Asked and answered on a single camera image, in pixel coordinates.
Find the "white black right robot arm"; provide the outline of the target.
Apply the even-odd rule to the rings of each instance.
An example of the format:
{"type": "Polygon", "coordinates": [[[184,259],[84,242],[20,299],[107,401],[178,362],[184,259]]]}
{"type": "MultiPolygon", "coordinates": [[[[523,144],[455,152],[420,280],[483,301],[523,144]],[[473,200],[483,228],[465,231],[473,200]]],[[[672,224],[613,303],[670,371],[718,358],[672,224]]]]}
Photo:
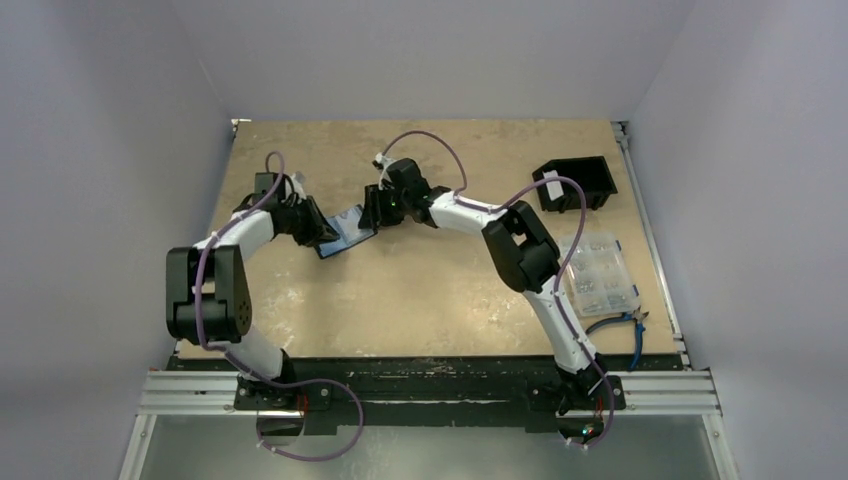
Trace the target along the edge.
{"type": "Polygon", "coordinates": [[[410,158],[379,154],[372,163],[380,177],[365,188],[360,227],[379,230],[410,218],[481,239],[500,280],[523,295],[539,319],[552,347],[564,399],[576,407],[596,399],[606,370],[563,289],[558,244],[535,210],[518,197],[496,206],[444,186],[430,186],[410,158]]]}

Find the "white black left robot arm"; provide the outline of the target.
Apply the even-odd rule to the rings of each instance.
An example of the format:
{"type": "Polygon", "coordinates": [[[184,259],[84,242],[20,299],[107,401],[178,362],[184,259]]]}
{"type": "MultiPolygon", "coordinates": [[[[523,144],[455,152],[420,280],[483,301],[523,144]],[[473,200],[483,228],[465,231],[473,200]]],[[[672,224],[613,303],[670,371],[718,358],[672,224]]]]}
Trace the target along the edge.
{"type": "Polygon", "coordinates": [[[288,354],[253,328],[246,261],[278,236],[316,247],[339,239],[299,176],[259,173],[254,190],[206,239],[166,255],[165,325],[177,340],[222,353],[272,408],[297,399],[288,354]]]}

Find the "white label card in bin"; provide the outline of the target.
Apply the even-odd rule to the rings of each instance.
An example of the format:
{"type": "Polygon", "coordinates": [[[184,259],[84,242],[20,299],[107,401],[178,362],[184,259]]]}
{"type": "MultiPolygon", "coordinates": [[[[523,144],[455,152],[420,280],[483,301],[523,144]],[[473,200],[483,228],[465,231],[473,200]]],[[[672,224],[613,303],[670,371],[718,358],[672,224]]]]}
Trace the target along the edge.
{"type": "MultiPolygon", "coordinates": [[[[559,174],[556,171],[547,171],[543,173],[543,177],[547,178],[558,178],[559,174]]],[[[564,189],[563,184],[560,181],[551,181],[545,184],[545,188],[548,194],[548,198],[551,202],[558,201],[559,199],[564,197],[564,189]]]]}

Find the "black plastic bin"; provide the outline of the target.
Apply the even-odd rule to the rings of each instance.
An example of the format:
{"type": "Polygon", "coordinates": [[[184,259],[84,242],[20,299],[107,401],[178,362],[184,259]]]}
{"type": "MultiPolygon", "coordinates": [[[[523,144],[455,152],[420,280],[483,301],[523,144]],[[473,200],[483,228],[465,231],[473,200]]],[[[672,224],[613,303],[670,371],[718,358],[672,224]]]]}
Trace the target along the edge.
{"type": "MultiPolygon", "coordinates": [[[[591,210],[600,209],[612,195],[618,193],[604,156],[549,160],[532,172],[532,179],[534,181],[544,179],[543,173],[547,171],[556,171],[559,177],[569,178],[579,185],[584,192],[586,206],[591,210]]],[[[564,197],[555,202],[549,200],[545,185],[536,188],[543,211],[564,213],[568,210],[580,209],[580,198],[575,188],[567,182],[561,183],[564,197]]]]}

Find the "clear plastic screw box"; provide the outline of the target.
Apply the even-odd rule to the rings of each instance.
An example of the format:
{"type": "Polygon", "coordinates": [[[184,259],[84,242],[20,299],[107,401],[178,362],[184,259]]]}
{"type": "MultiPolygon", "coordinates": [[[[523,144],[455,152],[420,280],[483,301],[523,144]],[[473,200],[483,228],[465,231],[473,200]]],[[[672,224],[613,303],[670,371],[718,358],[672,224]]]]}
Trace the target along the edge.
{"type": "Polygon", "coordinates": [[[580,318],[631,313],[641,307],[621,244],[611,232],[584,232],[566,267],[566,290],[580,318]]]}

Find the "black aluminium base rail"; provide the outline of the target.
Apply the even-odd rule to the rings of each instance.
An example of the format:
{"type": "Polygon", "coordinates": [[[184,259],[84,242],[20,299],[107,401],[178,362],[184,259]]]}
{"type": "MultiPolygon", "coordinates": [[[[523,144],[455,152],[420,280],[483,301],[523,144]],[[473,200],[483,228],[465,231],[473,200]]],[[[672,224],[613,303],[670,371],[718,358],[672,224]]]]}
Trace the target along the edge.
{"type": "Polygon", "coordinates": [[[714,415],[711,375],[668,357],[628,372],[613,362],[608,385],[568,392],[551,358],[301,358],[293,391],[250,385],[219,361],[172,362],[151,372],[139,410],[147,415],[286,420],[308,435],[343,426],[521,428],[592,438],[611,420],[714,415]]]}

